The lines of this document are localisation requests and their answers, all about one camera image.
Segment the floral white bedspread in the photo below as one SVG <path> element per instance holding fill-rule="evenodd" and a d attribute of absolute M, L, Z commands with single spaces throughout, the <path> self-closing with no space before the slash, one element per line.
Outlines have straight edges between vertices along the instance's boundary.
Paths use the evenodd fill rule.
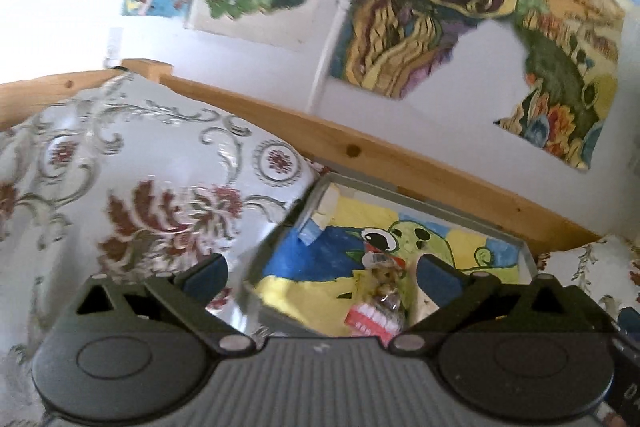
<path fill-rule="evenodd" d="M 1 102 L 3 425 L 638 424 L 597 419 L 620 310 L 639 313 L 639 258 L 622 242 L 535 256 L 521 239 L 530 282 L 502 282 L 426 353 L 271 335 L 247 274 L 322 176 L 397 188 L 127 69 L 6 84 Z M 206 310 L 254 353 L 210 350 L 142 286 L 214 254 L 228 280 Z"/>

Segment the clear bag of nuts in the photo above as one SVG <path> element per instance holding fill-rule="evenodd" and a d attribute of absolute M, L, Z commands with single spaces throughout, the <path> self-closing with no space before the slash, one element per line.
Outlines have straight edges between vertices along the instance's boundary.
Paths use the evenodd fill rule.
<path fill-rule="evenodd" d="M 406 262 L 401 257 L 382 251 L 368 251 L 362 257 L 363 266 L 374 278 L 370 291 L 372 305 L 400 326 L 404 325 L 407 311 L 405 299 Z"/>

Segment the grey tray with frog drawing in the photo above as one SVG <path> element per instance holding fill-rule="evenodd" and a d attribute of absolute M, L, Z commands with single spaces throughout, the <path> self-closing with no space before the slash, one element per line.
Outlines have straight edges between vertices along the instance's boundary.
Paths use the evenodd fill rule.
<path fill-rule="evenodd" d="M 349 308 L 371 303 L 374 278 L 362 264 L 368 251 L 406 262 L 403 329 L 437 310 L 416 281 L 424 255 L 508 284 L 528 283 L 536 272 L 526 243 L 486 222 L 330 173 L 247 274 L 247 300 L 258 324 L 271 335 L 351 336 L 344 324 Z"/>

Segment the small red white packet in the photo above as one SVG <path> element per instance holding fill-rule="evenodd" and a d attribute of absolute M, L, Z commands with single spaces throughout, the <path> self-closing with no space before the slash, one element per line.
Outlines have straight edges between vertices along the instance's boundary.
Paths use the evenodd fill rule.
<path fill-rule="evenodd" d="M 354 336 L 378 337 L 389 343 L 404 328 L 401 317 L 387 312 L 374 303 L 357 303 L 349 308 L 344 324 Z"/>

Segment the landscape hill painting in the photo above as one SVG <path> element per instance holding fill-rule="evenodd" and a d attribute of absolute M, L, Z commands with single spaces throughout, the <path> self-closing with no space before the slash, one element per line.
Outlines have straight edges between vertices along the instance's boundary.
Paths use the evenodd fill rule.
<path fill-rule="evenodd" d="M 518 0 L 528 93 L 495 125 L 588 170 L 616 95 L 624 19 L 615 0 Z"/>

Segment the wooden bed frame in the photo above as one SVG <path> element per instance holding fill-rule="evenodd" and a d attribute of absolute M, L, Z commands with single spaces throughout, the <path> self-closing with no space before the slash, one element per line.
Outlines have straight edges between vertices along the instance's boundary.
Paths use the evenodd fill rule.
<path fill-rule="evenodd" d="M 257 124 L 323 165 L 362 174 L 397 188 L 402 195 L 439 202 L 487 221 L 523 239 L 535 256 L 568 251 L 599 237 L 524 197 L 370 134 L 177 77 L 166 63 L 136 58 L 122 64 L 187 98 L 215 105 Z"/>

